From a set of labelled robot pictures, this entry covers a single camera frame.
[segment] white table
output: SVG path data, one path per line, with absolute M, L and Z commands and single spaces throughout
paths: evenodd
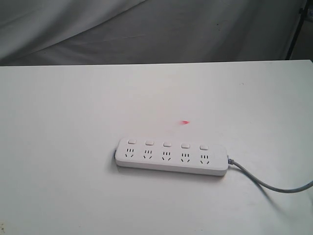
M 310 61 L 2 67 L 0 235 L 312 234 L 313 189 L 266 198 L 234 169 L 113 159 L 128 135 L 219 143 L 295 188 L 313 178 L 312 120 Z

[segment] white switch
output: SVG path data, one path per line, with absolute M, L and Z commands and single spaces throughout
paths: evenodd
M 190 148 L 190 144 L 188 143 L 182 143 L 181 148 Z
M 137 141 L 136 140 L 128 140 L 129 144 L 135 144 Z
M 152 145 L 154 145 L 154 144 L 155 144 L 154 141 L 146 141 L 146 145 L 152 146 Z
M 163 146 L 164 146 L 164 147 L 171 147 L 171 146 L 172 146 L 172 143 L 170 143 L 170 142 L 164 142 Z
M 208 147 L 208 146 L 206 146 L 206 145 L 200 145 L 200 149 L 201 149 L 201 150 L 208 150 L 208 149 L 209 149 L 209 147 Z

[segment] gray cable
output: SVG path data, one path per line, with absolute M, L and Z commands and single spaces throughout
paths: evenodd
M 311 188 L 313 186 L 313 181 L 309 182 L 308 184 L 299 187 L 299 188 L 294 188 L 294 189 L 281 189 L 281 188 L 275 188 L 273 186 L 270 186 L 264 182 L 262 182 L 261 180 L 259 180 L 258 178 L 256 178 L 254 175 L 252 175 L 249 171 L 247 171 L 242 165 L 240 165 L 239 163 L 235 162 L 233 159 L 228 159 L 228 164 L 230 165 L 235 165 L 236 167 L 238 167 L 247 177 L 249 177 L 252 181 L 262 185 L 263 187 L 266 187 L 270 190 L 273 190 L 275 192 L 282 192 L 282 193 L 296 193 L 296 192 L 301 192 L 304 190 L 307 190 L 308 188 Z

